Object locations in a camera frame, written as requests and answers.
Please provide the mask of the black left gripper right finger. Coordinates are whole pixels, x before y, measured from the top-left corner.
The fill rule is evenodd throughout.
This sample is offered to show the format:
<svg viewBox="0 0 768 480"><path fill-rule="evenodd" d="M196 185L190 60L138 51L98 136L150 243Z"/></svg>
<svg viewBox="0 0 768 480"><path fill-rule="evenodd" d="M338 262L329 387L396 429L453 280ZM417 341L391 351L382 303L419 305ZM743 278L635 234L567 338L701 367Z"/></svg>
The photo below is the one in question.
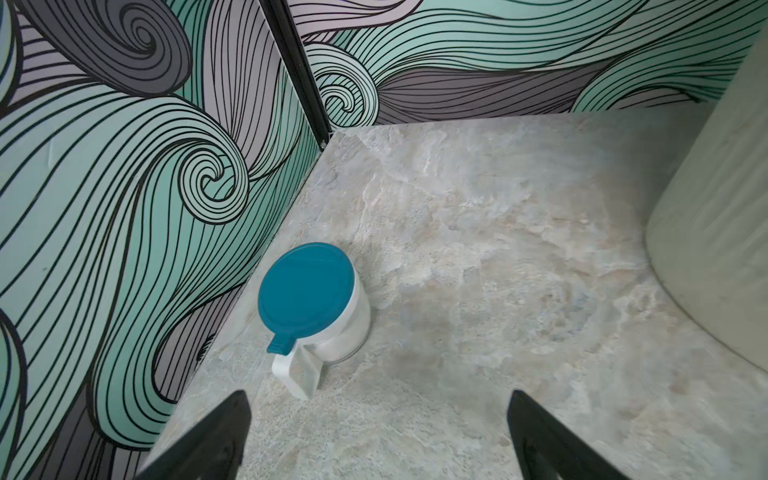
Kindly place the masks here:
<svg viewBox="0 0 768 480"><path fill-rule="evenodd" d="M507 423L525 480L628 479L522 390L512 392Z"/></svg>

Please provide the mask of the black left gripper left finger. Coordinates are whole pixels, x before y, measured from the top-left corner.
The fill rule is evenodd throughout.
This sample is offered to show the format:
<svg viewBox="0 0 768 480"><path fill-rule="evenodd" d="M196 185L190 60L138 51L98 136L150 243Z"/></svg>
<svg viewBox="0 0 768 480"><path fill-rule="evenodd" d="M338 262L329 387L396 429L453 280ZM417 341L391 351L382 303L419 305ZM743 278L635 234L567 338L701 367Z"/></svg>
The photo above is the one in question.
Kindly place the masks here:
<svg viewBox="0 0 768 480"><path fill-rule="evenodd" d="M136 479L235 479L251 423L247 394L237 390Z"/></svg>

